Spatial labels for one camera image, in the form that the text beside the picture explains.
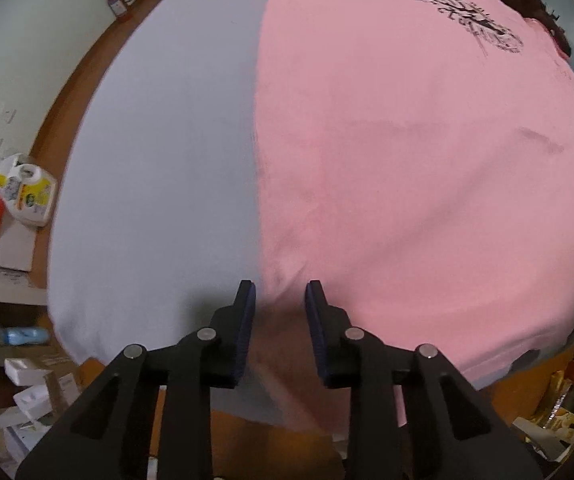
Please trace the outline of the pink printed t-shirt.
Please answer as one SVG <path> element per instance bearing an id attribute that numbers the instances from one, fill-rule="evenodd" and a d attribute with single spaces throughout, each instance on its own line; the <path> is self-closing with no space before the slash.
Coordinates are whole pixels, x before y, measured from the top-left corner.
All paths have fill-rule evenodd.
<path id="1" fill-rule="evenodd" d="M 468 379 L 574 328 L 574 72 L 501 0 L 267 0 L 255 83 L 262 286 L 250 366 L 342 434 L 305 285 Z"/>

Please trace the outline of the white cardboard box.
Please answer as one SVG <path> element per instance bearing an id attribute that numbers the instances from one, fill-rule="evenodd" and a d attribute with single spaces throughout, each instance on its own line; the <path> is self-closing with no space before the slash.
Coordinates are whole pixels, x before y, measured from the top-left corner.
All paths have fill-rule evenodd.
<path id="1" fill-rule="evenodd" d="M 36 229 L 5 214 L 0 226 L 0 268 L 30 272 Z"/>

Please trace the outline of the striped grey bed sheet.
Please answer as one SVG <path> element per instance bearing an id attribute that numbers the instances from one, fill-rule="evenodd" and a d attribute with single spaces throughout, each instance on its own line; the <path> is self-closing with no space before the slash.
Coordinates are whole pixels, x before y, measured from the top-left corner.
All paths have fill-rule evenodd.
<path id="1" fill-rule="evenodd" d="M 102 77 L 49 244 L 49 316 L 74 361 L 172 346 L 261 278 L 253 103 L 266 3 L 162 0 Z"/>

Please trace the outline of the white detergent jug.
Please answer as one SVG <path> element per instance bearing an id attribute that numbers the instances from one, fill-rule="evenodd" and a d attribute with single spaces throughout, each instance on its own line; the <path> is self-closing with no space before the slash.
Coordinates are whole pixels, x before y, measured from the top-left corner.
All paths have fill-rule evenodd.
<path id="1" fill-rule="evenodd" d="M 57 179 L 25 154 L 13 154 L 0 162 L 0 199 L 8 212 L 26 226 L 46 226 L 57 190 Z"/>

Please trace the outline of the red fire extinguisher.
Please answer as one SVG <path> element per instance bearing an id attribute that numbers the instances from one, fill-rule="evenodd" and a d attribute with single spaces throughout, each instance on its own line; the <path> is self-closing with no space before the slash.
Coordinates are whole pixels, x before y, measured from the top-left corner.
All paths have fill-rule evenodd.
<path id="1" fill-rule="evenodd" d="M 124 22 L 130 18 L 130 9 L 126 0 L 107 0 L 107 4 L 117 21 Z"/>

